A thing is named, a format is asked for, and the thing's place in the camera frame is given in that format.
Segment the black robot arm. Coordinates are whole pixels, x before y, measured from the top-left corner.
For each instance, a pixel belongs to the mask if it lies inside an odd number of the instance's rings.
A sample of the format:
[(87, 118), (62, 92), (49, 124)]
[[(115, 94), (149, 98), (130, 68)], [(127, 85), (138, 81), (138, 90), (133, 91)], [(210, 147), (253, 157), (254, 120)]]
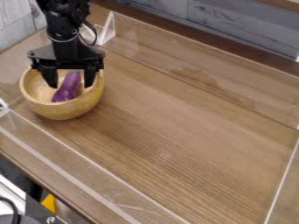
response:
[(37, 0), (47, 21), (47, 36), (51, 43), (31, 50), (27, 57), (33, 61), (33, 69), (42, 73), (51, 88), (59, 85), (59, 69), (82, 69), (85, 71), (85, 88), (94, 85), (97, 73), (105, 68), (106, 53), (94, 48), (81, 35), (81, 27), (86, 25), (91, 0)]

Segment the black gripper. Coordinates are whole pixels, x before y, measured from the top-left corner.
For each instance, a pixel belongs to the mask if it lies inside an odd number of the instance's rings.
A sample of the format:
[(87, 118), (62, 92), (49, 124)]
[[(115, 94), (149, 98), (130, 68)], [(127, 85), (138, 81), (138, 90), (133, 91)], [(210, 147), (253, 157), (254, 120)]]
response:
[(33, 49), (27, 56), (33, 60), (33, 67), (42, 69), (42, 77), (51, 88), (59, 85), (57, 69), (86, 69), (85, 88), (89, 88), (94, 84), (97, 69), (105, 68), (106, 53), (82, 41), (71, 44), (53, 42)]

